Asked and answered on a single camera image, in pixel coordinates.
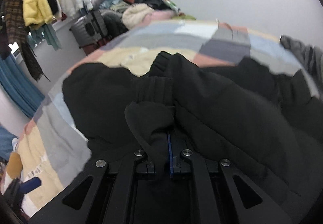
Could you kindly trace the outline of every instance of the gray suitcase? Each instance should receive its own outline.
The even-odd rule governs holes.
[[[103,17],[99,10],[91,11],[84,17],[80,17],[70,28],[76,41],[82,46],[95,44],[108,36]]]

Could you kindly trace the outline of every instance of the bed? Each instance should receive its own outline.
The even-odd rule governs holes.
[[[279,38],[226,23],[168,20],[137,27],[109,42],[71,67],[50,90],[33,119],[25,126],[15,154],[20,158],[22,181],[37,176],[42,185],[24,197],[23,211],[31,217],[83,170],[91,158],[87,139],[75,127],[63,100],[62,83],[77,66],[101,62],[108,67],[125,67],[136,76],[148,72],[161,51],[180,53],[200,67],[233,66],[250,57],[274,74],[294,75],[302,70],[312,96],[319,91],[301,63],[279,44]],[[1,192],[15,174],[17,159],[10,160]]]

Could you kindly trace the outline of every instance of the gray patch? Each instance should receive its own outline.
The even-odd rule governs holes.
[[[87,142],[64,121],[53,103],[43,107],[37,127],[50,164],[67,187],[91,158]]]
[[[220,27],[212,37],[214,40],[229,41],[240,45],[250,46],[249,35],[246,32],[238,30],[230,30],[225,27]]]
[[[202,46],[200,53],[232,63],[239,63],[245,56],[250,56],[250,46],[211,39]]]
[[[124,33],[120,36],[117,36],[116,38],[114,38],[113,40],[111,40],[109,43],[107,43],[105,46],[103,46],[102,48],[100,48],[100,50],[104,50],[104,51],[109,51],[113,48],[115,48],[116,46],[118,46],[125,38],[127,38],[129,35],[129,33]]]
[[[131,36],[120,43],[120,47],[139,46],[148,49],[169,47],[174,49],[191,49],[199,52],[202,45],[208,41],[206,38],[186,34],[141,34]]]
[[[38,107],[38,109],[36,110],[34,116],[33,116],[33,120],[35,123],[37,123],[38,119],[42,116],[43,114],[43,107],[47,106],[51,103],[51,99],[49,96],[46,96],[44,98],[44,100],[41,102],[40,106]]]

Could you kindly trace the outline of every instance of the pink patch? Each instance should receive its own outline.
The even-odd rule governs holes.
[[[80,62],[76,63],[74,66],[72,66],[67,73],[70,75],[72,73],[72,71],[77,68],[78,66],[84,64],[84,63],[91,63],[91,62],[95,62],[96,60],[98,60],[98,58],[100,56],[103,55],[103,53],[105,53],[105,51],[97,49],[96,51],[94,51],[93,53],[89,54],[87,57],[83,58]]]
[[[203,54],[196,54],[192,62],[199,67],[235,66],[234,63]]]
[[[227,23],[219,23],[219,27],[248,33],[247,28],[244,27],[244,26],[231,26],[231,25],[229,25]]]
[[[25,125],[25,128],[24,128],[24,131],[22,133],[22,135],[29,135],[30,132],[33,130],[33,127],[36,126],[36,123],[35,121],[32,119],[30,120],[26,125]]]

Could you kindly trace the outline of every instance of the pile of clothes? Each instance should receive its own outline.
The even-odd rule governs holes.
[[[172,208],[177,197],[166,174],[167,131],[204,158],[230,159],[293,223],[314,223],[321,211],[323,103],[311,97],[301,71],[273,75],[249,58],[236,67],[199,68],[180,54],[161,52],[142,77],[86,63],[62,89],[92,161],[103,152],[115,161],[139,146],[153,159],[159,178],[147,184],[149,205],[136,205],[140,223],[182,223],[189,215],[185,207]],[[183,201],[188,196],[180,195]],[[154,209],[169,214],[161,220]]]
[[[125,33],[139,24],[165,20],[174,16],[162,0],[92,0],[99,9],[111,38]]]

